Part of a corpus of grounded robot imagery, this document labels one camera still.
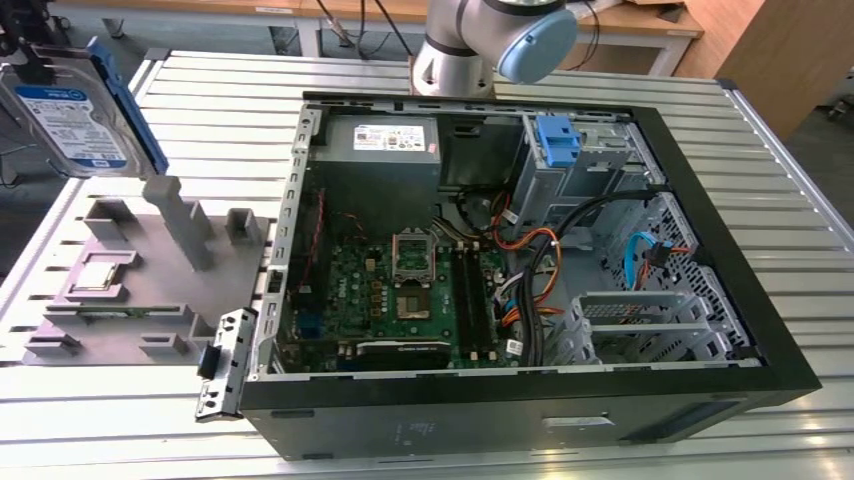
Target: open computer tower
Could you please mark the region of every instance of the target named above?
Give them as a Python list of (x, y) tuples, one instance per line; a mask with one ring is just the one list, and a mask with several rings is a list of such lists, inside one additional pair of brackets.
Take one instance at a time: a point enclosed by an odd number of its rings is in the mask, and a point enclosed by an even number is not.
[(292, 152), (198, 410), (284, 458), (673, 442), (821, 387), (657, 110), (312, 93)]

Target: blue drive bracket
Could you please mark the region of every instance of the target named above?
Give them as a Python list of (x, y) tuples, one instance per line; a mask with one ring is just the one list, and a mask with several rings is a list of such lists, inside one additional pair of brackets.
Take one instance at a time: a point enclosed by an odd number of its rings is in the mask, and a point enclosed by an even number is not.
[(116, 105), (124, 114), (124, 118), (131, 124), (136, 139), (148, 154), (151, 160), (151, 166), (159, 175), (163, 175), (170, 168), (170, 162), (160, 150), (160, 144), (155, 139), (155, 134), (148, 128), (148, 122), (143, 117), (143, 112), (139, 109), (131, 90), (124, 86), (122, 82), (122, 76), (119, 75), (119, 68), (116, 66), (116, 60), (112, 52), (104, 47), (98, 38), (94, 38), (90, 44), (86, 46), (87, 51), (92, 54), (92, 62), (96, 70), (102, 75), (104, 85), (116, 100)]
[(550, 167), (571, 167), (582, 152), (582, 134), (573, 128), (570, 117), (538, 115), (537, 132), (546, 150)]

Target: slotted aluminum surface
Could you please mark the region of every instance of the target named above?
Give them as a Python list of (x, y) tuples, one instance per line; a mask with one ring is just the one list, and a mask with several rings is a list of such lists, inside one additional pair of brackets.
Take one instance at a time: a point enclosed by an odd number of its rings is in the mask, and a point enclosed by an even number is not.
[[(147, 61), (134, 82), (138, 100), (183, 195), (200, 199), (208, 214), (239, 206), (275, 218), (303, 90), (403, 94), (407, 72), (397, 62), (191, 52)], [(659, 109), (825, 388), (674, 445), (287, 463), (247, 421), (194, 423), (194, 368), (8, 367), (0, 368), (0, 477), (854, 478), (850, 238), (840, 225), (832, 230), (824, 199), (766, 147), (773, 142), (757, 134), (762, 126), (746, 121), (731, 92), (705, 80), (569, 73), (538, 85), (499, 80), (497, 91), (518, 100)], [(42, 322), (88, 236), (79, 218), (92, 200), (118, 196), (148, 212), (140, 191), (136, 180), (70, 182), (0, 290), (0, 361), (20, 358)], [(40, 468), (24, 471), (32, 466)]]

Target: motherboard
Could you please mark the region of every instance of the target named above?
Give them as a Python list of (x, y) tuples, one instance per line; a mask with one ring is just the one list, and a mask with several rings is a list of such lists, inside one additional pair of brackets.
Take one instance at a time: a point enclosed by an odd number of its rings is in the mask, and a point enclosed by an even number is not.
[(331, 248), (326, 306), (296, 312), (300, 338), (282, 347), (287, 371), (511, 364), (498, 352), (490, 301), (503, 282), (502, 254), (434, 238), (405, 230), (391, 243)]

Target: ram slot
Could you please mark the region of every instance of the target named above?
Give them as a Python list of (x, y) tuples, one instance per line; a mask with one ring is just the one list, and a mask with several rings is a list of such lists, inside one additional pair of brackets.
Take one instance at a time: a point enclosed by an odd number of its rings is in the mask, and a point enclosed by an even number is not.
[(481, 270), (481, 256), (477, 251), (469, 251), (465, 257), (471, 335), (477, 351), (487, 354), (494, 349), (494, 346), (490, 331), (490, 317), (486, 310), (486, 284)]
[(471, 314), (469, 308), (469, 287), (466, 281), (466, 261), (462, 251), (454, 252), (451, 257), (451, 282), (454, 292), (454, 310), (457, 313), (457, 338), (459, 339), (459, 353), (467, 357), (470, 352), (478, 351), (475, 343)]

